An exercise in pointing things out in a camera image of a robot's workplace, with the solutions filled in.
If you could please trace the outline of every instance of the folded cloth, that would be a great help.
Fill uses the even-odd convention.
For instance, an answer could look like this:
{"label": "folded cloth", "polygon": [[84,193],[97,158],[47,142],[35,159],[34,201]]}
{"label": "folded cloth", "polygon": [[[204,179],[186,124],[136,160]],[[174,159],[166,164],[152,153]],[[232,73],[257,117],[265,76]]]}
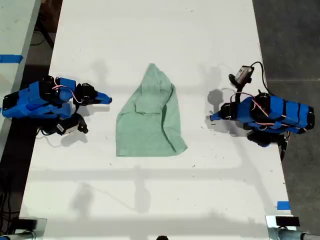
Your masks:
{"label": "folded cloth", "polygon": [[116,120],[116,155],[168,157],[187,149],[175,86],[151,63]]}

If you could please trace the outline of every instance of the white wire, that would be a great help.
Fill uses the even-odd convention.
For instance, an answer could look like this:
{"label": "white wire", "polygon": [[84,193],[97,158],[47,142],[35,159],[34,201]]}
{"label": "white wire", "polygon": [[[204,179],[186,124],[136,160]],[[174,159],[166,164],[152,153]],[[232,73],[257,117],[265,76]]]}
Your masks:
{"label": "white wire", "polygon": [[79,104],[82,103],[82,100],[81,100],[81,101],[78,101],[78,99],[76,98],[76,95],[75,95],[74,91],[73,91],[70,87],[65,86],[65,85],[58,85],[58,84],[56,83],[56,79],[57,79],[57,77],[53,80],[53,82],[54,82],[54,84],[55,84],[55,86],[52,88],[53,90],[57,90],[57,89],[59,89],[59,88],[67,88],[67,89],[69,89],[69,90],[71,91],[72,96],[73,96],[73,98],[76,100],[76,102],[79,103]]}
{"label": "white wire", "polygon": [[255,96],[253,96],[253,95],[251,95],[251,94],[249,94],[249,93],[247,93],[247,92],[243,92],[243,91],[238,91],[238,92],[236,92],[235,94],[233,94],[233,95],[230,97],[230,103],[231,103],[231,101],[232,101],[232,97],[233,97],[234,95],[237,95],[237,94],[246,94],[246,95],[248,95],[248,96],[251,96],[251,97],[252,97],[251,100],[252,100],[252,102],[254,102],[254,106],[253,106],[253,108],[252,108],[251,110],[255,109],[255,107],[257,106],[257,107],[263,112],[263,114],[266,115],[267,118],[269,117],[268,113],[262,108],[262,106],[260,106],[260,105],[255,101]]}

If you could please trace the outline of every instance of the green cloth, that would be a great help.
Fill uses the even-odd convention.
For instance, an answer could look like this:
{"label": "green cloth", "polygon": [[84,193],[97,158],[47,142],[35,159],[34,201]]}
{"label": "green cloth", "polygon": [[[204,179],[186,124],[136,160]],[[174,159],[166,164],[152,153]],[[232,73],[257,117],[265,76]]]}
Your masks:
{"label": "green cloth", "polygon": [[116,120],[116,155],[168,157],[187,149],[175,86],[151,63]]}

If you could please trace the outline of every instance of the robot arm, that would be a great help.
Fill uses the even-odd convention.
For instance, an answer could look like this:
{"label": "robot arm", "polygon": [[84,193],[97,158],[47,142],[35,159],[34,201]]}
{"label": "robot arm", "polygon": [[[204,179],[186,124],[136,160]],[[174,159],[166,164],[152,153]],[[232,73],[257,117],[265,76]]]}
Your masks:
{"label": "robot arm", "polygon": [[[76,111],[71,113],[69,100]],[[28,88],[6,95],[2,115],[6,118],[32,118],[47,134],[67,134],[75,129],[87,133],[84,118],[77,113],[79,106],[110,104],[112,98],[98,92],[88,83],[78,84],[67,78],[46,76]]]}

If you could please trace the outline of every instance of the black cable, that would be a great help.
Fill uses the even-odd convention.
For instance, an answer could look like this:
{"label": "black cable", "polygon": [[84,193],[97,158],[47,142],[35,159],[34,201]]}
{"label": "black cable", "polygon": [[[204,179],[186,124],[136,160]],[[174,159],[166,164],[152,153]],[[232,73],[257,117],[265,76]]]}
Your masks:
{"label": "black cable", "polygon": [[4,197],[2,198],[2,204],[1,204],[1,208],[0,208],[0,231],[2,231],[2,228],[4,226],[3,213],[4,213],[4,208],[5,208],[5,202],[6,202],[7,195],[8,195],[7,188],[5,187],[5,185],[1,185],[1,186],[4,191]]}
{"label": "black cable", "polygon": [[45,36],[43,36],[43,40],[42,40],[41,42],[35,43],[35,44],[30,44],[30,46],[39,46],[39,45],[42,44],[45,40],[46,40],[46,39],[45,39]]}
{"label": "black cable", "polygon": [[252,67],[252,66],[255,65],[255,64],[259,64],[260,67],[261,67],[263,86],[265,87],[266,91],[267,91],[270,95],[273,95],[273,96],[274,96],[274,94],[272,94],[272,93],[269,91],[269,89],[267,88],[267,84],[266,84],[266,81],[265,81],[265,70],[264,70],[264,66],[262,65],[262,63],[261,63],[260,61],[255,61],[254,63],[251,64],[250,67]]}
{"label": "black cable", "polygon": [[40,131],[44,136],[50,136],[50,135],[54,134],[54,132],[53,133],[45,133],[43,129],[40,129]]}
{"label": "black cable", "polygon": [[7,186],[8,186],[8,223],[6,226],[6,234],[8,234],[9,226],[11,226],[11,205],[10,205],[10,196],[11,196],[11,183],[12,179],[10,174],[7,177]]}

